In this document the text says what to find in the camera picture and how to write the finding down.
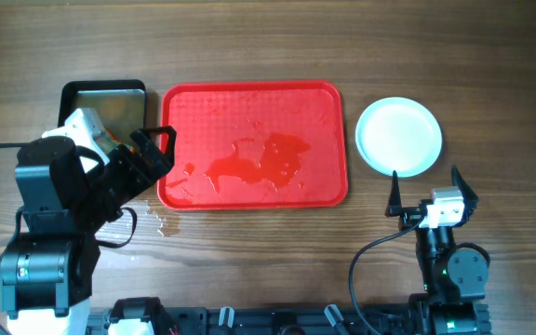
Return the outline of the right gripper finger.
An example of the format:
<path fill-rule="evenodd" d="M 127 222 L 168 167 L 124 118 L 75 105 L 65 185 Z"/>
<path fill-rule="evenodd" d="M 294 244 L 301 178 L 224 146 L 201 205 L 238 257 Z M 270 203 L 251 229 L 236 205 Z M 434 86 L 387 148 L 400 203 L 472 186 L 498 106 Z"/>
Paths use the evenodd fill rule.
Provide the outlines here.
<path fill-rule="evenodd" d="M 384 215 L 386 217 L 399 217 L 403 213 L 401 195 L 399 191 L 399 181 L 397 172 L 394 170 L 392 174 L 392 186 L 388 203 Z"/>
<path fill-rule="evenodd" d="M 458 187 L 461 191 L 465 206 L 467 208 L 475 208 L 478 204 L 479 197 L 463 179 L 456 165 L 453 165 L 451 168 L 451 180 L 452 185 Z"/>

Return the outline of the white plate top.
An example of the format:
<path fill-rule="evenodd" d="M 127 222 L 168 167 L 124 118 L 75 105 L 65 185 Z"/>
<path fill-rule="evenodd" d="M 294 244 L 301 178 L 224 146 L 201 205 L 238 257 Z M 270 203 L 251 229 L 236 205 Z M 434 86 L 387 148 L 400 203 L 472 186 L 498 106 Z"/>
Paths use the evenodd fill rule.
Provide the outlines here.
<path fill-rule="evenodd" d="M 443 135 L 434 115 L 415 100 L 388 97 L 371 103 L 355 126 L 362 159 L 383 175 L 417 176 L 442 152 Z"/>

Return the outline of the green orange sponge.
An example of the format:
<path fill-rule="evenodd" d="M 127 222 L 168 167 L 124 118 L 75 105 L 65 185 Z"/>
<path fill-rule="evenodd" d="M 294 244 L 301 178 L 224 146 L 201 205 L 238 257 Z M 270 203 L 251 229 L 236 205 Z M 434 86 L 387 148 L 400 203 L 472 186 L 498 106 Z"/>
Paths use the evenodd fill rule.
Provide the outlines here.
<path fill-rule="evenodd" d="M 128 150 L 131 153 L 136 152 L 136 150 L 134 149 L 134 147 L 132 145 L 129 145 L 129 144 L 126 144 L 126 143 L 121 143 L 119 146 L 124 147 L 126 150 Z"/>

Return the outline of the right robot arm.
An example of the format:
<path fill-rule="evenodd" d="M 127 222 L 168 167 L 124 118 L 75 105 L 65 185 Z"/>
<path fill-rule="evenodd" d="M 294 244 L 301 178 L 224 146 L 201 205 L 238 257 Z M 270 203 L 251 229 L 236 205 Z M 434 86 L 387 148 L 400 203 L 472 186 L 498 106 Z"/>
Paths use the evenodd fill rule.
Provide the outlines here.
<path fill-rule="evenodd" d="M 409 297 L 409 317 L 415 334 L 490 334 L 489 310 L 481 303 L 490 256 L 474 243 L 456 243 L 453 236 L 469 221 L 479 198 L 456 167 L 451 181 L 450 187 L 433 189 L 418 206 L 404 207 L 398 176 L 392 177 L 385 215 L 399 218 L 401 233 L 416 234 L 425 290 Z"/>

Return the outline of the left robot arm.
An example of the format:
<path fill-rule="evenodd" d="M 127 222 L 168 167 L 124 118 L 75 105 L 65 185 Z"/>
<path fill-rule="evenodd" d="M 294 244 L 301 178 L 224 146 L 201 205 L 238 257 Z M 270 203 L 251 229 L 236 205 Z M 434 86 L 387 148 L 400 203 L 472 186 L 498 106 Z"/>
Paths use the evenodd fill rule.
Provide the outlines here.
<path fill-rule="evenodd" d="M 96 233 L 124 215 L 136 223 L 127 202 L 175 165 L 173 127 L 138 129 L 130 137 L 138 149 L 120 144 L 107 162 L 65 136 L 35 140 L 18 151 L 15 180 L 23 205 L 0 256 L 8 333 L 85 333 L 101 249 L 119 246 Z"/>

